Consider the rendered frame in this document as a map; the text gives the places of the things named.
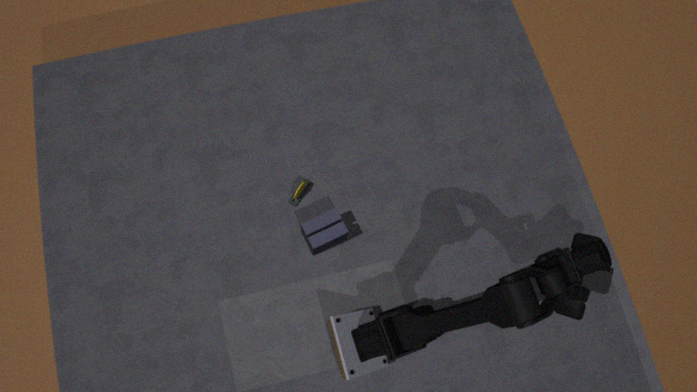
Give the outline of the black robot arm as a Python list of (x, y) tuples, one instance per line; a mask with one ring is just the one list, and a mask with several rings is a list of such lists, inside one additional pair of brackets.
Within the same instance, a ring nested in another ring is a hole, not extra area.
[[(548, 251), (530, 268), (499, 279), (482, 297), (465, 303), (436, 311), (431, 305), (412, 308), (403, 304), (380, 312), (374, 321), (351, 331), (359, 360), (386, 354), (388, 360), (402, 358), (443, 333), (485, 322), (501, 328), (531, 327), (550, 317), (559, 299), (576, 285), (583, 291), (607, 294), (614, 268), (604, 244), (597, 240), (572, 252), (569, 248)], [(546, 297), (541, 305), (529, 277), (535, 278)]]

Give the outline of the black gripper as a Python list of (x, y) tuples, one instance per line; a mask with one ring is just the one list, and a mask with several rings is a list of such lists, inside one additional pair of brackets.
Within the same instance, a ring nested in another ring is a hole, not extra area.
[[(576, 249), (578, 247), (584, 246), (588, 243), (602, 240), (597, 236), (590, 236), (581, 233), (574, 235), (573, 243), (571, 249)], [(578, 286), (578, 285), (576, 285)], [(589, 299), (590, 291), (583, 291), (578, 289), (576, 286), (571, 287), (568, 290), (567, 298), (562, 297), (559, 299), (556, 307), (555, 313), (567, 316), (568, 318), (582, 319), (585, 311), (585, 303)], [(576, 301), (575, 301), (576, 300)], [(581, 300), (581, 301), (578, 301)]]

